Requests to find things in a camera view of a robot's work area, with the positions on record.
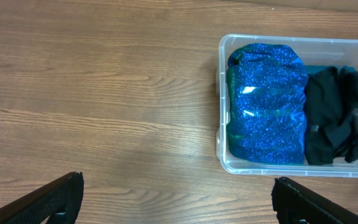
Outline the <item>blue sequin fabric garment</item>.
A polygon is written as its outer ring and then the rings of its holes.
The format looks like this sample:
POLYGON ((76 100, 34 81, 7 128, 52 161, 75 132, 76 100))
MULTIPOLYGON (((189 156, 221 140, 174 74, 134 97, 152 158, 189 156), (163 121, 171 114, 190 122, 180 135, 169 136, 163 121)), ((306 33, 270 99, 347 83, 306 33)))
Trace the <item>blue sequin fabric garment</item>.
POLYGON ((301 58, 287 45, 255 43, 233 51, 227 65, 231 154, 263 164, 302 164, 309 76, 301 58))

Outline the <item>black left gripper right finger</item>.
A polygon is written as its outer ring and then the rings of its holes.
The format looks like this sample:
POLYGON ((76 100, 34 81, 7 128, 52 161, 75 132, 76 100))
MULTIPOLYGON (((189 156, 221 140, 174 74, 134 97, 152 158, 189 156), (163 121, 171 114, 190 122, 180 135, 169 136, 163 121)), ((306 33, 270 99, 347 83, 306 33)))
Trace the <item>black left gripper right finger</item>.
POLYGON ((279 224, 358 224, 358 215, 288 177, 275 179, 271 196, 279 224))

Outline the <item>small black garment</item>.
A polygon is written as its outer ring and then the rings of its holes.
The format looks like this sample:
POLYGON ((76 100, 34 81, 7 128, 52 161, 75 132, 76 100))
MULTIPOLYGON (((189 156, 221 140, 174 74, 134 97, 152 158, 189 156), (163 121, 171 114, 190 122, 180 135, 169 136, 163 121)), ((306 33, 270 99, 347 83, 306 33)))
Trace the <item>small black garment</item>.
POLYGON ((305 133, 305 156, 308 164, 332 164, 345 157, 343 143, 350 135, 348 124, 341 126, 344 108, 337 84, 337 67, 325 67, 310 74, 305 87, 304 112, 308 127, 305 133))

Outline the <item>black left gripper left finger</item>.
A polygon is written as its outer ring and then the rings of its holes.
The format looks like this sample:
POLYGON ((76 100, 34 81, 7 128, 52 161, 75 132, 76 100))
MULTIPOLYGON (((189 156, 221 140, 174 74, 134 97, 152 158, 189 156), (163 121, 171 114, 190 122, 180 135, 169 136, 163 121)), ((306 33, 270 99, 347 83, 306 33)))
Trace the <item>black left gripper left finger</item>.
POLYGON ((84 195, 81 172, 69 172, 0 208, 0 224, 76 222, 84 195))

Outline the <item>blue denim jeans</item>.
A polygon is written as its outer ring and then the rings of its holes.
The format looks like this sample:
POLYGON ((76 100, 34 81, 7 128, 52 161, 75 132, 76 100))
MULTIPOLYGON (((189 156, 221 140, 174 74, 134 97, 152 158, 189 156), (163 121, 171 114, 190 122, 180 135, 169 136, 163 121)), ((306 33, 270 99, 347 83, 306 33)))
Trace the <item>blue denim jeans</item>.
POLYGON ((329 68, 329 67, 335 67, 335 68, 337 68, 338 71, 340 71, 343 68, 350 72, 356 71, 356 69, 354 67, 348 67, 345 65, 305 65, 305 71, 309 75, 314 75, 314 74, 316 74, 326 68, 329 68))

